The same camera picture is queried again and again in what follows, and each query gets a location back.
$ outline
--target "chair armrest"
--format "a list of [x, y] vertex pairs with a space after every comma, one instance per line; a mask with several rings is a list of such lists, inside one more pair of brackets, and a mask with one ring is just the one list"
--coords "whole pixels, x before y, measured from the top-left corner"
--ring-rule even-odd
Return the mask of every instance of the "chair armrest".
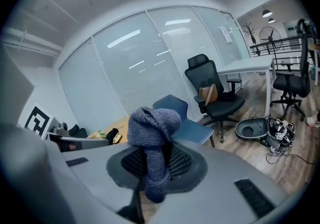
[[75, 144], [75, 150], [88, 150], [109, 146], [110, 143], [107, 139], [99, 138], [76, 138], [76, 137], [59, 137], [61, 141], [71, 142]]
[[231, 91], [232, 91], [233, 94], [236, 93], [236, 85], [235, 84], [236, 83], [239, 84], [241, 82], [242, 82], [242, 80], [238, 79], [238, 78], [227, 80], [227, 83], [231, 83]]
[[277, 71], [276, 72], [276, 75], [277, 76], [286, 76], [286, 77], [292, 77], [292, 76], [294, 76], [295, 74], [294, 73], [292, 73], [292, 72], [286, 72], [286, 71]]
[[199, 95], [194, 96], [194, 100], [199, 104], [202, 105], [206, 102], [205, 99], [201, 98]]
[[242, 82], [242, 80], [241, 80], [241, 79], [238, 79], [238, 78], [235, 78], [235, 79], [229, 79], [229, 80], [227, 80], [226, 82], [227, 82], [227, 83], [237, 83], [237, 84], [239, 84], [239, 83]]
[[286, 66], [288, 68], [288, 71], [291, 72], [291, 66], [294, 65], [291, 62], [281, 62], [280, 63], [282, 66]]

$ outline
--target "blue plastic chair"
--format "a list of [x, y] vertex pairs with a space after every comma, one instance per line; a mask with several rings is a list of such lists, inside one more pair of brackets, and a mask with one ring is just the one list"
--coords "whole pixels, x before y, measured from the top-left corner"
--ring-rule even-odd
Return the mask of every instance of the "blue plastic chair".
[[187, 118], [188, 103], [173, 95], [167, 95], [153, 104], [153, 109], [175, 110], [180, 115], [182, 124], [179, 130], [173, 135], [174, 139], [187, 140], [197, 144], [205, 143], [209, 138], [214, 148], [214, 130]]

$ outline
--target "window blinds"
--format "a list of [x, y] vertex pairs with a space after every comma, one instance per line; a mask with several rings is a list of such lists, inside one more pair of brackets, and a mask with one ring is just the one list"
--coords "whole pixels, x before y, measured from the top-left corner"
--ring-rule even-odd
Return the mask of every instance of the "window blinds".
[[194, 100], [197, 92], [185, 76], [185, 70], [188, 69], [188, 59], [198, 54], [207, 55], [218, 67], [222, 67], [221, 57], [214, 41], [191, 7], [168, 7], [151, 10], [148, 13], [170, 49], [190, 95], [189, 104], [197, 117], [202, 116]]
[[[234, 61], [241, 60], [242, 57], [237, 42], [221, 13], [218, 10], [204, 7], [194, 7], [194, 9], [211, 33], [218, 47], [224, 66]], [[221, 28], [227, 29], [232, 42], [227, 42], [221, 31]]]
[[91, 39], [65, 61], [59, 73], [72, 111], [88, 134], [103, 131], [126, 116], [107, 83]]
[[168, 48], [145, 12], [93, 36], [105, 73], [128, 114], [172, 94], [190, 102]]
[[221, 14], [231, 29], [231, 33], [233, 34], [234, 39], [239, 47], [242, 59], [250, 58], [249, 50], [247, 48], [245, 39], [234, 18], [232, 18], [232, 16], [229, 13], [221, 12]]

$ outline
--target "brown bag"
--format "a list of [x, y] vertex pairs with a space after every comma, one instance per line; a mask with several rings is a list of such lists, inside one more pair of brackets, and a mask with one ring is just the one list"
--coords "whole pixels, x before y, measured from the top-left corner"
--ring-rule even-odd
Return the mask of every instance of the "brown bag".
[[200, 88], [199, 96], [205, 99], [204, 106], [209, 103], [215, 102], [218, 99], [218, 91], [216, 85], [213, 83], [211, 86]]

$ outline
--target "electric fan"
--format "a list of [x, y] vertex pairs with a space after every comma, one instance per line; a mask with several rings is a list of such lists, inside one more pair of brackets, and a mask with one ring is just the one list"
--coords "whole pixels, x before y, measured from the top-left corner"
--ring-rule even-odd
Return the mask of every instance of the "electric fan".
[[274, 42], [281, 39], [280, 33], [272, 26], [266, 26], [259, 33], [260, 43], [270, 42], [271, 44], [263, 45], [265, 49], [269, 48], [271, 52], [276, 52], [282, 46], [282, 42]]

